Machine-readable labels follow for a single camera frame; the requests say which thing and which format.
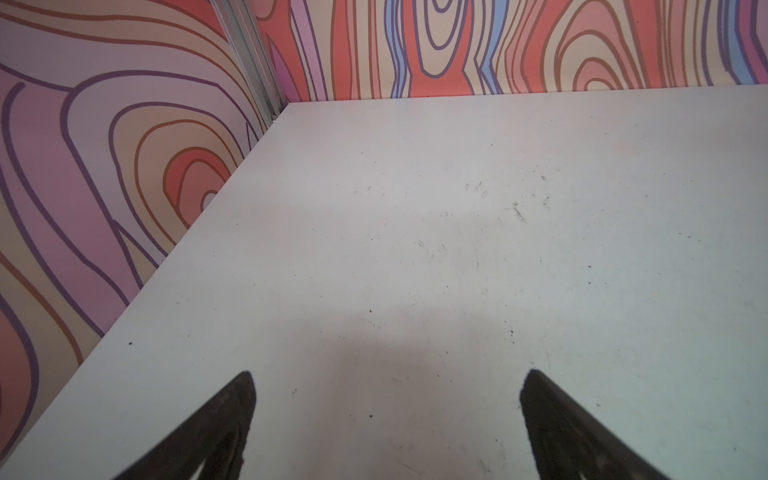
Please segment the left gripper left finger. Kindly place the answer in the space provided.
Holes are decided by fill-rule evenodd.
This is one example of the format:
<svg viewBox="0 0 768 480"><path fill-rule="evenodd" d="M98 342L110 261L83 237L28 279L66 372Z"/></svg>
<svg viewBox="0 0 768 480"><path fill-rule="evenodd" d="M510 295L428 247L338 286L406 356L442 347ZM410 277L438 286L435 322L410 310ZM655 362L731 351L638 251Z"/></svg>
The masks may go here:
<svg viewBox="0 0 768 480"><path fill-rule="evenodd" d="M119 479L237 479L257 404L250 372L242 371Z"/></svg>

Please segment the aluminium corner frame post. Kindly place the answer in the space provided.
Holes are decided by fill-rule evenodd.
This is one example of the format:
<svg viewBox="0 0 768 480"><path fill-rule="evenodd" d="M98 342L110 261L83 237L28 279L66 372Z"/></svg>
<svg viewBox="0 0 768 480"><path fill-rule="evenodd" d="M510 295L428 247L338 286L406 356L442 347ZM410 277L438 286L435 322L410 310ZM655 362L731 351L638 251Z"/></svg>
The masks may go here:
<svg viewBox="0 0 768 480"><path fill-rule="evenodd" d="M211 4L267 130L287 106L287 99L256 16L246 0L213 0Z"/></svg>

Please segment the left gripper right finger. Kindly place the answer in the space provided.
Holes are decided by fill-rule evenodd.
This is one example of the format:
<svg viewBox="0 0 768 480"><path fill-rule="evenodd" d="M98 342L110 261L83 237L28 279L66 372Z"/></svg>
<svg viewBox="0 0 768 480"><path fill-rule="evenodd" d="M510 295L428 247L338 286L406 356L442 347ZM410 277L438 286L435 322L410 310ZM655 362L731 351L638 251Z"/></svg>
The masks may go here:
<svg viewBox="0 0 768 480"><path fill-rule="evenodd" d="M542 371L526 375L519 396L541 479L664 479Z"/></svg>

